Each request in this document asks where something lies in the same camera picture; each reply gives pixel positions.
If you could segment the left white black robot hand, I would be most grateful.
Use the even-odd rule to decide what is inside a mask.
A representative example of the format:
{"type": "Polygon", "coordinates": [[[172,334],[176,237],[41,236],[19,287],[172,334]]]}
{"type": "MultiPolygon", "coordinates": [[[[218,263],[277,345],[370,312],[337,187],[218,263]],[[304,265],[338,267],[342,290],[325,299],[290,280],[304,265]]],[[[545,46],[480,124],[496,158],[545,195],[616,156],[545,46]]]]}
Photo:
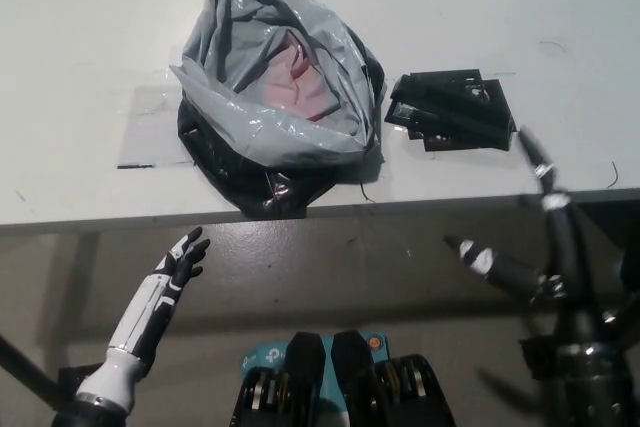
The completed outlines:
{"type": "Polygon", "coordinates": [[[189,281],[210,245],[197,227],[182,237],[147,275],[122,315],[104,363],[80,384],[75,399],[130,414],[135,387],[149,373],[156,350],[189,281]]]}

